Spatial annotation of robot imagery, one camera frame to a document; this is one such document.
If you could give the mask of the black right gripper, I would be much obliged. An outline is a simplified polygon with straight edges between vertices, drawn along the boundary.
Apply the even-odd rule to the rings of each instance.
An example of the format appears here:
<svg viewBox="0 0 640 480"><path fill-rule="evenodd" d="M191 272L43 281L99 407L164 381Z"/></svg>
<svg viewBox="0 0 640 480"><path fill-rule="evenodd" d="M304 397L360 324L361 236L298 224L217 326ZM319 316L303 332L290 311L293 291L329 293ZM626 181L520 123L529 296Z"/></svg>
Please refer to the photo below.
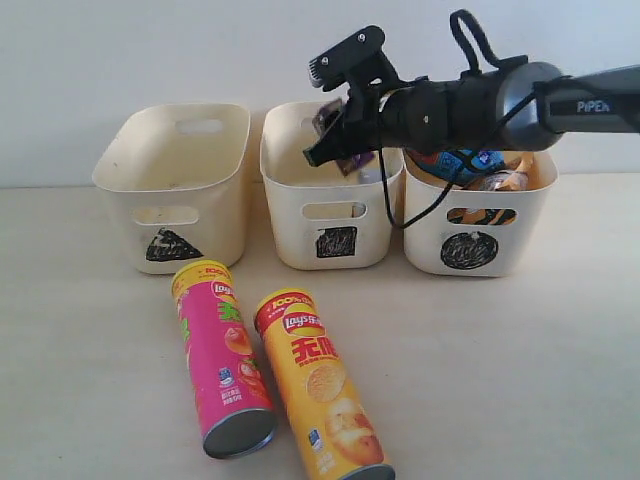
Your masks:
<svg viewBox="0 0 640 480"><path fill-rule="evenodd" d="M312 167L380 147L422 154L478 149L495 142L499 86L492 78L400 81L383 52L386 36L368 25L309 62L311 85L332 91L348 83L341 112L312 120L317 140L303 150Z"/></svg>

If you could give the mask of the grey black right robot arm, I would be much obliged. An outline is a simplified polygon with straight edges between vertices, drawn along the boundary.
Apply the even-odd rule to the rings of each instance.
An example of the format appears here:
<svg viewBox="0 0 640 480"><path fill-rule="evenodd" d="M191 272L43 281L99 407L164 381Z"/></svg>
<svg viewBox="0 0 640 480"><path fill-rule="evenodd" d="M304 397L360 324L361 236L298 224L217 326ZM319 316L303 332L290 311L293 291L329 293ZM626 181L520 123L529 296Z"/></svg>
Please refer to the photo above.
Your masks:
<svg viewBox="0 0 640 480"><path fill-rule="evenodd" d="M525 55L499 58L475 17L450 17L468 68L452 81L405 81L383 51L386 39L368 25L309 63L323 91L347 84L346 103L321 116L322 132L304 152L320 166L380 148L424 155L455 150L543 151L570 132L636 133L639 68L581 77Z"/></svg>

